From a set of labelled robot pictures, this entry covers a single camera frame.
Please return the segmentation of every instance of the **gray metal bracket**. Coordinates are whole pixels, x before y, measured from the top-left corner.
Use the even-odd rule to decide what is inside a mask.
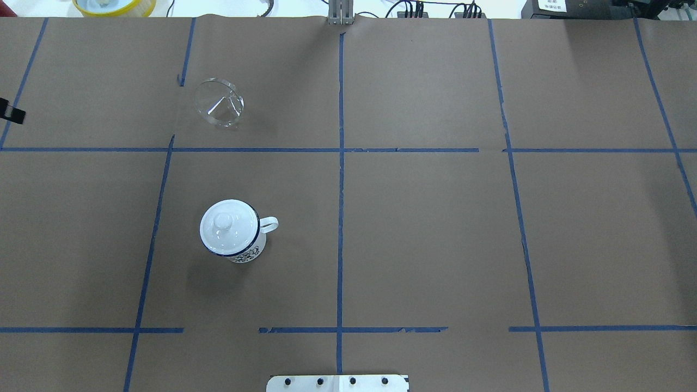
[[[353,0],[328,0],[329,24],[353,24]]]

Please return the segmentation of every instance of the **red object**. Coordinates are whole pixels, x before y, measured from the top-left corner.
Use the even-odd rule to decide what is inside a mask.
[[[17,16],[17,14],[4,1],[0,0],[0,16]]]

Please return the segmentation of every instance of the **vertical blue line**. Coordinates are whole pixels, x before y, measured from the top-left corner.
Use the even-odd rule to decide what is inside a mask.
[[[186,81],[186,70],[189,67],[189,55],[191,54],[191,42],[194,40],[194,28],[196,27],[196,18],[191,18],[191,27],[189,28],[189,42],[186,44],[186,55],[184,56],[184,67],[181,70],[181,76],[178,77],[179,86],[183,87]]]
[[[339,35],[339,246],[337,255],[337,374],[343,373],[344,328],[344,34]]]
[[[17,95],[15,96],[15,100],[12,102],[13,107],[17,107],[20,103],[20,97],[22,97],[22,92],[24,90],[24,85],[26,84],[26,79],[29,77],[29,71],[31,70],[31,65],[34,63],[34,59],[36,58],[36,52],[38,52],[39,46],[41,45],[41,39],[43,38],[43,34],[46,31],[47,24],[48,24],[48,18],[45,17],[43,24],[41,24],[41,30],[39,31],[39,36],[36,37],[36,43],[34,43],[34,50],[31,51],[31,56],[29,57],[29,62],[26,65],[26,69],[24,69],[24,76],[22,76],[22,81],[20,82],[20,87],[17,89]],[[7,138],[8,132],[10,132],[10,124],[11,124],[11,122],[9,120],[6,120],[5,130],[3,130],[2,137],[0,137],[0,151],[2,151],[2,147],[5,145],[5,139]]]
[[[520,194],[518,192],[518,179],[516,177],[516,169],[513,161],[513,153],[511,138],[508,132],[508,121],[506,114],[503,111],[503,87],[501,84],[501,76],[498,68],[498,57],[496,56],[496,42],[493,38],[493,25],[491,20],[489,23],[489,40],[491,41],[491,55],[493,56],[493,69],[496,74],[496,86],[498,87],[498,103],[501,108],[501,119],[506,136],[506,147],[508,154],[508,165],[511,171],[511,180],[513,181],[513,195],[516,200],[516,212],[518,213],[518,226],[521,232],[521,244],[523,245],[523,256],[525,257],[526,271],[528,274],[528,291],[530,292],[530,306],[533,309],[533,321],[535,322],[535,337],[537,339],[537,354],[539,355],[539,366],[542,371],[542,387],[544,392],[549,392],[549,378],[547,377],[547,364],[544,358],[544,347],[542,345],[542,330],[539,327],[539,313],[537,312],[537,297],[535,296],[535,284],[533,283],[533,269],[530,266],[530,253],[528,252],[528,239],[525,231],[525,223],[523,221],[523,209],[521,208]]]
[[[668,116],[666,115],[666,109],[663,106],[663,100],[658,92],[658,87],[656,87],[656,82],[653,78],[653,72],[651,71],[651,65],[649,65],[648,56],[646,56],[646,50],[644,49],[644,41],[641,38],[641,30],[639,29],[639,21],[634,18],[634,30],[636,31],[636,40],[639,42],[639,50],[641,51],[641,56],[644,59],[644,66],[646,67],[646,73],[649,76],[649,81],[651,82],[651,88],[654,91],[654,96],[656,97],[656,102],[658,103],[658,108],[661,111],[661,117],[663,118],[663,124],[666,126],[666,132],[668,133],[668,139],[671,141],[671,146],[673,147],[673,153],[675,154],[675,160],[677,161],[677,166],[680,169],[680,175],[682,176],[682,182],[687,189],[687,197],[690,199],[690,204],[692,205],[692,212],[697,218],[697,202],[695,202],[695,195],[692,193],[692,187],[690,186],[690,181],[687,179],[687,173],[685,172],[685,167],[682,164],[682,159],[680,157],[680,151],[677,149],[677,143],[675,142],[675,137],[673,136],[673,130],[671,129],[671,123],[668,122]]]
[[[158,235],[158,227],[160,226],[160,214],[162,213],[162,197],[164,196],[164,186],[167,184],[167,176],[169,175],[169,161],[172,157],[172,148],[174,146],[174,135],[169,140],[169,148],[167,149],[167,158],[164,160],[164,171],[162,172],[162,183],[160,184],[160,195],[158,197],[158,207],[155,210],[155,222],[153,223],[153,233],[150,237],[150,249],[148,250],[148,261],[145,264],[145,275],[143,276],[143,287],[140,291],[140,301],[138,303],[138,313],[135,318],[135,330],[133,331],[133,339],[131,341],[131,351],[128,357],[128,367],[126,368],[126,377],[123,383],[123,392],[128,392],[130,388],[130,379],[133,374],[133,364],[135,362],[135,352],[138,348],[138,337],[140,334],[140,325],[143,320],[143,309],[145,308],[145,297],[148,294],[148,282],[150,281],[150,269],[153,265],[153,255],[155,254],[155,238]]]

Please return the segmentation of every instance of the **lid knob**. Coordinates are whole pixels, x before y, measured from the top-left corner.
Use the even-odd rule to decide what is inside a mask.
[[[218,230],[230,230],[230,227],[232,227],[232,216],[229,213],[219,213],[215,216],[213,224]]]

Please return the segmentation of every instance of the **black clip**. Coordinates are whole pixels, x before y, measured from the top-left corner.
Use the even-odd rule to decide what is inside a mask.
[[[10,106],[10,101],[5,98],[0,98],[0,118],[21,124],[24,123],[24,115],[26,115],[24,110],[19,110],[16,107]]]

